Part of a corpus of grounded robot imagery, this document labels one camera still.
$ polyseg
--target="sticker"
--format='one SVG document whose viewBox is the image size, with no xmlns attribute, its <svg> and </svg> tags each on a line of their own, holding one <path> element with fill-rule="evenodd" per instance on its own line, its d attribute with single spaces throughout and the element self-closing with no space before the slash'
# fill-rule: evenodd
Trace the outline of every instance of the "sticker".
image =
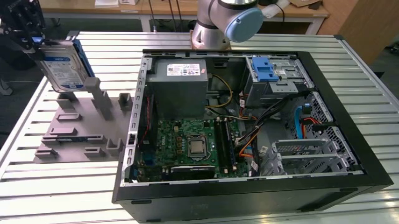
<svg viewBox="0 0 399 224">
<path fill-rule="evenodd" d="M 120 10 L 121 13 L 137 13 L 137 10 Z"/>
<path fill-rule="evenodd" d="M 314 14 L 314 17 L 327 17 L 327 14 Z"/>
<path fill-rule="evenodd" d="M 56 83 L 69 89 L 83 87 L 83 81 L 79 73 L 75 71 L 76 67 L 71 63 L 68 57 L 45 57 L 44 63 L 51 72 Z"/>
<path fill-rule="evenodd" d="M 259 153 L 265 153 L 267 152 L 267 147 L 265 146 L 261 146 L 260 150 L 259 150 Z"/>
<path fill-rule="evenodd" d="M 200 76 L 200 64 L 168 64 L 168 76 Z"/>
<path fill-rule="evenodd" d="M 284 69 L 275 70 L 276 75 L 285 75 Z"/>
<path fill-rule="evenodd" d="M 251 162 L 251 167 L 253 168 L 253 170 L 257 172 L 257 164 L 255 163 L 255 161 L 252 160 Z"/>
<path fill-rule="evenodd" d="M 239 106 L 245 108 L 245 101 L 243 99 L 239 100 Z"/>
</svg>

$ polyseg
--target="aluminum table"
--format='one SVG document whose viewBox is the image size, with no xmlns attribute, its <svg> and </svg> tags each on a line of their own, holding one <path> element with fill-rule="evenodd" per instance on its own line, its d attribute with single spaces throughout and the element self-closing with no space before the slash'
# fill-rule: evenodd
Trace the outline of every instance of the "aluminum table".
<svg viewBox="0 0 399 224">
<path fill-rule="evenodd" d="M 188 33 L 81 32 L 79 39 L 111 97 L 120 92 L 135 94 L 143 49 L 189 49 Z M 232 43 L 232 49 L 311 52 L 395 184 L 322 212 L 179 223 L 398 223 L 399 102 L 346 41 L 320 35 L 256 35 L 244 43 Z M 111 203 L 116 161 L 32 163 L 56 113 L 56 97 L 44 78 L 0 151 L 0 223 L 135 223 Z"/>
</svg>

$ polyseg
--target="wooden desk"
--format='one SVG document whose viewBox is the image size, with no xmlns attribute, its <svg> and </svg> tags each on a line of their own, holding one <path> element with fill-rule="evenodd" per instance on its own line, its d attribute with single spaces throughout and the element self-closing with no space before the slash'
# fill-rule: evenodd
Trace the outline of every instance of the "wooden desk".
<svg viewBox="0 0 399 224">
<path fill-rule="evenodd" d="M 143 1 L 137 5 L 120 4 L 116 8 L 95 8 L 95 0 L 39 0 L 45 18 L 140 19 Z"/>
<path fill-rule="evenodd" d="M 144 1 L 139 1 L 137 5 L 120 4 L 116 8 L 95 8 L 95 0 L 40 0 L 40 6 L 44 13 L 75 14 L 139 14 L 143 3 Z"/>
<path fill-rule="evenodd" d="M 149 19 L 151 19 L 151 8 L 148 0 L 140 0 L 143 2 L 141 7 L 141 25 L 143 25 L 143 31 L 149 32 Z M 169 1 L 168 0 L 151 0 L 152 3 L 152 10 L 155 14 L 155 19 L 172 19 L 171 16 L 171 8 L 169 8 Z M 177 11 L 177 4 L 176 0 L 171 0 L 172 3 L 172 11 L 175 15 L 175 19 L 179 19 L 179 11 Z M 179 6 L 180 6 L 180 13 L 181 18 L 184 20 L 196 20 L 196 14 L 197 14 L 197 0 L 179 0 Z M 307 7 L 298 8 L 292 4 L 289 4 L 284 8 L 284 14 L 285 14 L 285 22 L 307 22 L 311 23 L 308 26 L 308 29 L 306 31 L 306 34 L 315 35 L 318 33 L 318 30 L 322 26 L 322 23 L 324 21 L 324 18 L 330 16 L 328 11 L 323 8 L 323 6 L 318 10 L 308 9 Z M 283 13 L 279 13 L 273 18 L 268 19 L 264 17 L 264 21 L 277 21 L 280 22 L 283 20 Z"/>
<path fill-rule="evenodd" d="M 172 2 L 175 19 L 179 19 L 176 0 Z M 171 19 L 168 0 L 151 0 L 155 19 Z M 148 0 L 140 0 L 137 5 L 120 5 L 117 8 L 95 8 L 95 0 L 40 0 L 44 17 L 75 19 L 140 19 L 143 32 L 151 32 L 151 9 Z M 181 18 L 196 20 L 197 0 L 179 0 Z M 307 7 L 298 8 L 288 5 L 284 8 L 285 22 L 307 22 L 311 25 L 306 34 L 316 34 L 324 18 L 330 16 L 327 10 L 320 7 L 311 10 Z M 283 14 L 264 21 L 281 21 Z"/>
</svg>

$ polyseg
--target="circuit board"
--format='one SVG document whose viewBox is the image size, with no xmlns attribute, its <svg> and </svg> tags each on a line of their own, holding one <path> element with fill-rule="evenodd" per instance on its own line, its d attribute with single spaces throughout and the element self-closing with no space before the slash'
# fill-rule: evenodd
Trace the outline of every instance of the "circuit board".
<svg viewBox="0 0 399 224">
<path fill-rule="evenodd" d="M 229 133 L 232 139 L 239 137 L 239 128 L 236 120 L 228 121 Z M 204 154 L 192 154 L 192 146 L 199 146 L 199 142 L 205 144 Z M 157 142 L 155 151 L 153 168 L 147 169 L 147 175 L 152 176 L 149 181 L 161 179 L 157 175 L 148 175 L 148 172 L 157 173 L 159 167 L 173 166 L 215 166 L 215 177 L 244 177 L 247 176 L 245 162 L 236 164 L 233 172 L 224 173 L 219 170 L 217 147 L 215 143 L 213 120 L 181 119 L 181 120 L 159 120 L 157 123 Z"/>
</svg>

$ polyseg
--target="hard drive label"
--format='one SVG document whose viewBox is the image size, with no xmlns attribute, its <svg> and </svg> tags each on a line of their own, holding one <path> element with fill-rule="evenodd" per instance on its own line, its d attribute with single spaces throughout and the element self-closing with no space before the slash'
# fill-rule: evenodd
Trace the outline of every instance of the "hard drive label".
<svg viewBox="0 0 399 224">
<path fill-rule="evenodd" d="M 83 80 L 68 57 L 45 57 L 44 61 L 57 84 L 69 89 L 83 87 Z"/>
</svg>

